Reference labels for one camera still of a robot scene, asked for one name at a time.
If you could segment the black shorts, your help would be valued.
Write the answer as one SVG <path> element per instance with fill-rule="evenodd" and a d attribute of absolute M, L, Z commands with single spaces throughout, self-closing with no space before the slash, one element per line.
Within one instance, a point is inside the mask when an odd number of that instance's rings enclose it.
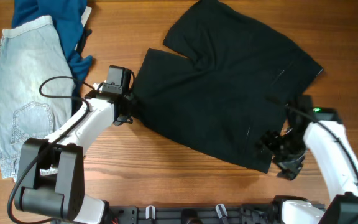
<path fill-rule="evenodd" d="M 219 1 L 199 1 L 149 49 L 133 88 L 133 116 L 196 151 L 259 172 L 271 153 L 257 143 L 280 131 L 283 104 L 322 66 L 285 35 Z"/>

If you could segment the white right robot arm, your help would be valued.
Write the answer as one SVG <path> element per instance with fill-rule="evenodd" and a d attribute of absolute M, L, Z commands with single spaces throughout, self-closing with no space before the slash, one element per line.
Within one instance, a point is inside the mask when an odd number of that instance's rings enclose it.
<path fill-rule="evenodd" d="M 334 108 L 313 106 L 309 95 L 284 103 L 266 100 L 284 108 L 289 130 L 285 134 L 266 132 L 262 147 L 273 154 L 280 168 L 278 176 L 294 180 L 303 168 L 310 150 L 329 192 L 325 210 L 301 197 L 276 196 L 267 214 L 273 223 L 358 223 L 358 159 L 349 144 L 346 128 Z"/>

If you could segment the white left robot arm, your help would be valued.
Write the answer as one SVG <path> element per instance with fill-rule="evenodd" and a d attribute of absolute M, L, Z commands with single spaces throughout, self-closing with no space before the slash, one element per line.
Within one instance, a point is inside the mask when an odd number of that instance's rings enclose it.
<path fill-rule="evenodd" d="M 129 94 L 91 90 L 81 109 L 58 131 L 29 138 L 21 149 L 18 180 L 8 199 L 9 218 L 16 208 L 44 215 L 46 222 L 113 223 L 109 203 L 85 192 L 84 156 L 111 125 L 132 123 Z"/>

